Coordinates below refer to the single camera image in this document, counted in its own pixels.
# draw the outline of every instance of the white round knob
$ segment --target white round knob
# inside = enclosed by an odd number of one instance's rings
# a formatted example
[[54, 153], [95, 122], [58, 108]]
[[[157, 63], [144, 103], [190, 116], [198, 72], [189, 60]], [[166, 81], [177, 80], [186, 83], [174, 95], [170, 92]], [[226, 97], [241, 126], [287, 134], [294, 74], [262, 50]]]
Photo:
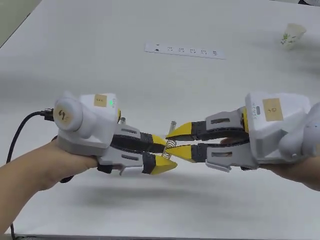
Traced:
[[59, 129], [75, 132], [83, 121], [83, 107], [74, 99], [61, 98], [55, 103], [53, 119]]

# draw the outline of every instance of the beige sticker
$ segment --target beige sticker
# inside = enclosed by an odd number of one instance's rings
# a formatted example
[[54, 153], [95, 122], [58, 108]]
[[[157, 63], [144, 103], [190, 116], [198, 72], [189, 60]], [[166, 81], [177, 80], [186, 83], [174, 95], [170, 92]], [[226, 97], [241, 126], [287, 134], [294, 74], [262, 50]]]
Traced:
[[68, 126], [74, 116], [61, 105], [57, 105], [53, 110], [53, 117], [55, 121], [59, 121], [63, 125]]
[[316, 151], [316, 155], [320, 156], [320, 143], [315, 145], [315, 151]]
[[95, 105], [96, 107], [102, 107], [102, 108], [107, 107], [107, 96], [101, 95], [101, 94], [94, 95], [93, 105]]
[[267, 122], [284, 120], [279, 98], [263, 99], [262, 102], [265, 120]]

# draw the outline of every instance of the paper cup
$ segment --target paper cup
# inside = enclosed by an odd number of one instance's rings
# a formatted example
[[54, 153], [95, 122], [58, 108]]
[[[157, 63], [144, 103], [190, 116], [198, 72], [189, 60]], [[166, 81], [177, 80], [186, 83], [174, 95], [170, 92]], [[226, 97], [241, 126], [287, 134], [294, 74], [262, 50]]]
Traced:
[[301, 25], [289, 23], [282, 36], [281, 44], [287, 50], [292, 49], [306, 31], [305, 27]]

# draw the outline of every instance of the power outlet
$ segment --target power outlet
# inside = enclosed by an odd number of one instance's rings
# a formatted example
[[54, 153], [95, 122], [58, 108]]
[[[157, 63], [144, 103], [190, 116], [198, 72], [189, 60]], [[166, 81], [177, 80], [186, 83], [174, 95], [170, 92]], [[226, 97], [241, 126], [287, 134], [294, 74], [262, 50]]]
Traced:
[[222, 51], [218, 50], [207, 48], [193, 48], [178, 45], [174, 46], [160, 43], [146, 43], [144, 51], [148, 53], [181, 55], [207, 59], [226, 59]]

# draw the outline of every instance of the bolt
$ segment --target bolt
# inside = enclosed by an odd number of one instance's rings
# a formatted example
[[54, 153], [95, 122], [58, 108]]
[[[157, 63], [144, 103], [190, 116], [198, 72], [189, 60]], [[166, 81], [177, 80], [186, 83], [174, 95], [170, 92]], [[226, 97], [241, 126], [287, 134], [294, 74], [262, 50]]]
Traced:
[[171, 121], [169, 134], [170, 134], [173, 130], [175, 130], [176, 125], [177, 125], [176, 121]]
[[121, 117], [120, 118], [120, 124], [126, 124], [126, 118], [125, 117]]

